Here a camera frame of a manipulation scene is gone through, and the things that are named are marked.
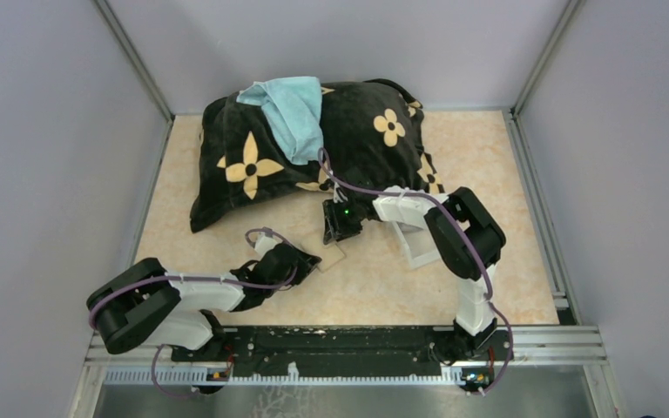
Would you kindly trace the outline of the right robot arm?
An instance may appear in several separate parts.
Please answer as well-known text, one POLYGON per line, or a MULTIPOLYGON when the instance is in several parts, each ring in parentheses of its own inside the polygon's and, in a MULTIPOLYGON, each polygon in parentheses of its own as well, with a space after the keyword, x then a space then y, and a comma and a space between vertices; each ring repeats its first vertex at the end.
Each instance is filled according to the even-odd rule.
POLYGON ((490 346, 488 330, 496 325, 497 315, 490 307, 490 275, 506 244, 501 226, 468 187, 436 195, 398 185, 379 192, 355 192, 374 198, 337 196, 322 204, 323 243, 354 237, 365 219, 429 232, 443 264, 460 279, 455 322, 462 330, 456 334, 456 349, 467 359, 479 358, 490 346))

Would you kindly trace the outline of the beige card holder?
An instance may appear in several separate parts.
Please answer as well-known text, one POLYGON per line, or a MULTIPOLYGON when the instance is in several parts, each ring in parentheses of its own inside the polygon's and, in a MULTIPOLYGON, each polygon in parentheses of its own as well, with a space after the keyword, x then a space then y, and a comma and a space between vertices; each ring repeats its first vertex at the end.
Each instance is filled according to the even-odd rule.
POLYGON ((325 244, 320 233, 310 233, 301 240, 301 248, 321 259, 316 269, 324 273, 335 264, 345 259, 345 253, 336 243, 325 244))

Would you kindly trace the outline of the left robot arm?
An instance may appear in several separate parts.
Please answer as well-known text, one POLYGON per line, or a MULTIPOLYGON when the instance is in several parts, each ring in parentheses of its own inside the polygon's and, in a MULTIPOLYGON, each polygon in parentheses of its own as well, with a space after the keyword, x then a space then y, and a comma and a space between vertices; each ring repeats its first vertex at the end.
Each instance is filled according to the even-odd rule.
POLYGON ((216 276, 175 273, 156 258, 142 259, 88 297, 89 325, 110 354, 156 344, 216 360, 226 336, 215 312, 259 307, 281 289, 300 285, 322 261, 268 237, 253 249, 258 259, 216 276))

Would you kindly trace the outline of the white plastic tray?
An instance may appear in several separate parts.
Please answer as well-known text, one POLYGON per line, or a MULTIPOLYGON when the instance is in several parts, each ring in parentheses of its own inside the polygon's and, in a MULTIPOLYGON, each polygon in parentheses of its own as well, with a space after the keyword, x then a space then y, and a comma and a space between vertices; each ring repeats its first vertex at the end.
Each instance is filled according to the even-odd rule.
POLYGON ((390 225, 393 227, 400 242, 402 254, 411 269, 418 269, 442 260, 428 230, 399 222, 391 222, 390 225))

